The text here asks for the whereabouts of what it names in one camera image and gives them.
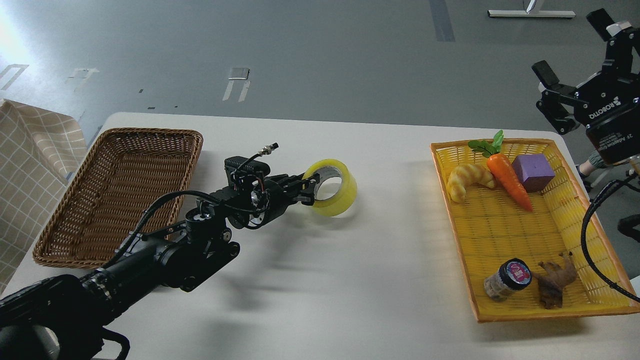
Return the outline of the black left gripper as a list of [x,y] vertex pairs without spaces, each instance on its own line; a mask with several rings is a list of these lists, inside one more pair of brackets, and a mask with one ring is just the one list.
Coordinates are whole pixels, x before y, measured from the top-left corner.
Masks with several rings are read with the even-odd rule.
[[262,228],[285,214],[292,205],[314,205],[315,194],[306,193],[306,184],[320,184],[320,180],[320,173],[245,176],[239,185],[231,187],[235,197],[227,203],[230,207],[227,219],[236,229]]

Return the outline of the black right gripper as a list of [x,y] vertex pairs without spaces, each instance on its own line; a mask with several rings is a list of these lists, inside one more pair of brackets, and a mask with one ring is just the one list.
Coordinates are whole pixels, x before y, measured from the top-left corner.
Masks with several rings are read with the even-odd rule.
[[[576,89],[560,83],[546,60],[534,63],[531,69],[541,92],[535,107],[560,135],[585,126],[602,160],[618,166],[639,155],[639,73],[632,71],[633,50],[639,52],[639,28],[628,21],[615,22],[604,8],[588,13],[586,19],[606,43],[601,70]],[[573,107],[574,113],[566,106]]]

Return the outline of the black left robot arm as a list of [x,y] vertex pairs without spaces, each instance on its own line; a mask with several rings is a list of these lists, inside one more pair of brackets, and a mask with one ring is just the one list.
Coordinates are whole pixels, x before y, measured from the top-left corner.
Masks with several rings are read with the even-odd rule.
[[258,157],[224,162],[228,184],[214,192],[163,194],[142,214],[113,258],[84,275],[50,276],[1,301],[3,360],[93,360],[112,342],[125,360],[130,340],[107,328],[157,287],[191,292],[240,253],[236,229],[257,230],[296,203],[316,201],[322,177],[270,175]]

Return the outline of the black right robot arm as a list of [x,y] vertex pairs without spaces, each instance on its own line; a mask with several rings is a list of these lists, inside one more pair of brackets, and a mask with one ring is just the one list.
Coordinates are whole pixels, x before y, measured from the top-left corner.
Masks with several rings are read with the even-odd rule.
[[606,166],[627,166],[627,216],[618,230],[639,239],[639,73],[633,71],[639,52],[639,28],[615,22],[603,8],[587,14],[587,21],[604,41],[601,69],[576,86],[562,84],[550,65],[538,61],[532,70],[540,82],[536,107],[561,135],[585,128],[586,137]]

